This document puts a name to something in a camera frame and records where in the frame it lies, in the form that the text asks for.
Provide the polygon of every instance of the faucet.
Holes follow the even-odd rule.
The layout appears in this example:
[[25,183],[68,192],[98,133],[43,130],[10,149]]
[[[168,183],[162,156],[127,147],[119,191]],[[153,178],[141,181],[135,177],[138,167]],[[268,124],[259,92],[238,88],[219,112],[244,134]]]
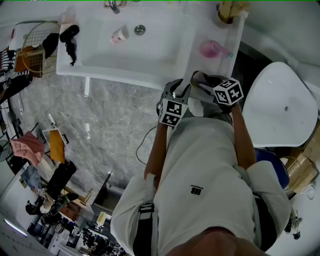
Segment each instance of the faucet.
[[111,8],[111,10],[115,13],[118,14],[120,13],[120,9],[117,6],[117,1],[116,0],[109,0],[109,6]]

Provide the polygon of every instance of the pink towel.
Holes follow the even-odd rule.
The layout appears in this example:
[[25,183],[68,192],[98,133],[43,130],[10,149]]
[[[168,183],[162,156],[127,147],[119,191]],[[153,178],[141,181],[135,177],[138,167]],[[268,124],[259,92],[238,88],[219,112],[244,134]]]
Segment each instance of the pink towel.
[[18,139],[11,139],[13,154],[28,159],[37,166],[45,153],[45,146],[30,131]]

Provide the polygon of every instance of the hair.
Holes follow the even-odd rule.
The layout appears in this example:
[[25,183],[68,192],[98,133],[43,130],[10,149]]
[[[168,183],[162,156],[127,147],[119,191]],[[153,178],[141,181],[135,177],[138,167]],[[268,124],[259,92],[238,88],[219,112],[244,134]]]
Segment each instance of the hair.
[[25,206],[25,211],[29,214],[29,215],[36,215],[35,213],[35,209],[37,207],[31,203],[28,202],[28,204]]

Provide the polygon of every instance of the black logo on shirt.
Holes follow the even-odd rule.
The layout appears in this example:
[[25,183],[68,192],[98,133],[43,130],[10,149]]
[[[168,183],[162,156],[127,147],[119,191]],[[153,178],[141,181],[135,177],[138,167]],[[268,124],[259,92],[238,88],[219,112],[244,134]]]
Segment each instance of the black logo on shirt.
[[203,187],[200,186],[195,186],[195,185],[191,185],[192,189],[191,189],[191,194],[194,195],[200,195],[201,191],[204,189]]

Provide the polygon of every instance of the black hair dryer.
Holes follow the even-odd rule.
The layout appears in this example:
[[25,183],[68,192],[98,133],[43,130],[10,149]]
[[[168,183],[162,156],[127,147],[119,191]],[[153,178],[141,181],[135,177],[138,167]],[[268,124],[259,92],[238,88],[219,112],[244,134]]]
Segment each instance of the black hair dryer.
[[76,56],[76,45],[71,42],[71,39],[74,38],[79,33],[79,27],[77,25],[72,25],[62,32],[59,36],[60,41],[65,43],[66,52],[70,55],[72,62],[70,63],[73,66],[77,60]]

